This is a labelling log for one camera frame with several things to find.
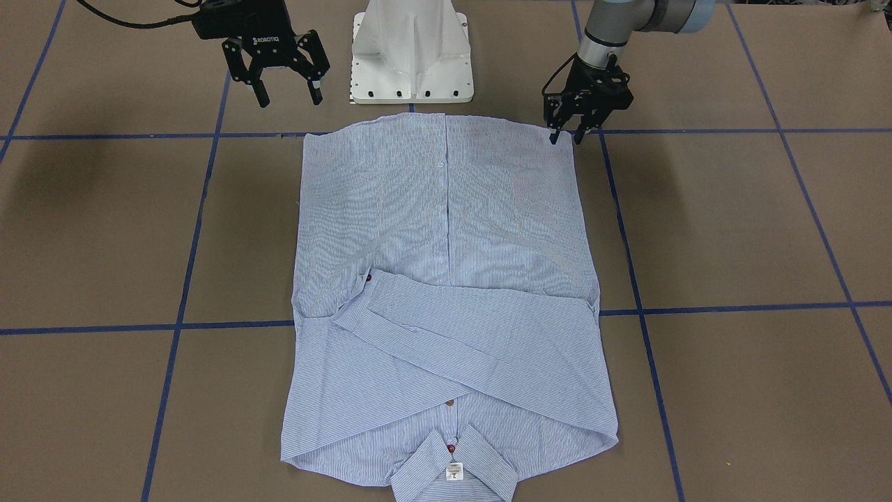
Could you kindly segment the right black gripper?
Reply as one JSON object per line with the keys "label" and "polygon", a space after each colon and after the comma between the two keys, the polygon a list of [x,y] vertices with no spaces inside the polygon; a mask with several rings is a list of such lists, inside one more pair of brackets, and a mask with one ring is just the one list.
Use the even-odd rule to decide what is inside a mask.
{"label": "right black gripper", "polygon": [[306,80],[312,104],[324,101],[322,83],[330,70],[318,32],[300,36],[255,36],[227,38],[221,44],[230,76],[236,82],[251,84],[261,109],[270,105],[262,71],[267,68],[289,68]]}

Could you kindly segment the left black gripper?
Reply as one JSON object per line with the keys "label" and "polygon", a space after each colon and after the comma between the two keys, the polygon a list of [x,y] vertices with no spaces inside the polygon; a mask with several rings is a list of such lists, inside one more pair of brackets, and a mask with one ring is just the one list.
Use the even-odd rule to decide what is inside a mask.
{"label": "left black gripper", "polygon": [[627,110],[634,99],[629,82],[629,74],[618,64],[595,68],[586,63],[571,63],[561,92],[544,93],[544,120],[549,128],[549,143],[557,144],[561,130],[570,118],[579,118],[573,141],[580,145],[589,130],[602,127],[612,112]]}

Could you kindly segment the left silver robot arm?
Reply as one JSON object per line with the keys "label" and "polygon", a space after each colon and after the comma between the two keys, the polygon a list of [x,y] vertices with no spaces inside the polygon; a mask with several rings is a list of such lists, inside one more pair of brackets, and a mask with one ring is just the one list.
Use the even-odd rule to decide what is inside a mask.
{"label": "left silver robot arm", "polygon": [[631,107],[631,77],[619,60],[633,33],[695,33],[714,10],[714,1],[594,2],[577,50],[541,89],[549,143],[557,144],[567,121],[577,117],[573,141],[580,145],[612,112]]}

